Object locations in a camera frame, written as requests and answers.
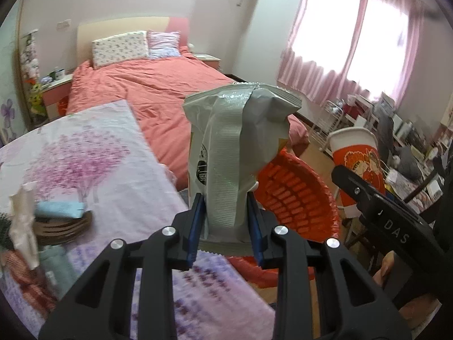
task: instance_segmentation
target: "orange striped cloth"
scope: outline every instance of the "orange striped cloth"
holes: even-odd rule
[[[4,251],[3,259],[11,276],[20,286],[23,298],[36,309],[43,318],[55,308],[57,299],[45,288],[37,270],[31,271],[19,251]]]

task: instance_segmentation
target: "sheer curtain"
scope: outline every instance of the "sheer curtain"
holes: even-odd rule
[[[277,80],[321,104],[381,92],[398,105],[423,23],[420,0],[301,0]]]

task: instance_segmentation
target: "red plastic basket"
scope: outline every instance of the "red plastic basket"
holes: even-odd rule
[[[338,237],[340,217],[334,197],[304,161],[283,150],[260,171],[258,181],[255,198],[281,224],[317,242]],[[248,282],[260,288],[277,286],[278,271],[262,270],[253,257],[229,257],[228,261]]]

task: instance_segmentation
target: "silver screw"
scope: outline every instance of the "silver screw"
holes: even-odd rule
[[[283,225],[276,226],[273,230],[277,235],[285,235],[288,233],[288,228]]]
[[[176,229],[173,226],[166,226],[162,229],[162,234],[170,237],[176,233]]]
[[[340,246],[340,242],[334,237],[330,237],[329,239],[327,239],[326,244],[328,247],[331,248],[338,248]]]
[[[121,239],[112,240],[112,242],[110,243],[110,246],[113,249],[120,249],[123,245],[124,245],[124,242]]]

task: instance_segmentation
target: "snack packet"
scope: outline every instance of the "snack packet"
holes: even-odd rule
[[[288,115],[301,100],[280,88],[238,83],[186,97],[192,123],[189,200],[205,196],[207,218],[199,248],[230,256],[252,255],[247,192],[259,171],[285,146]]]

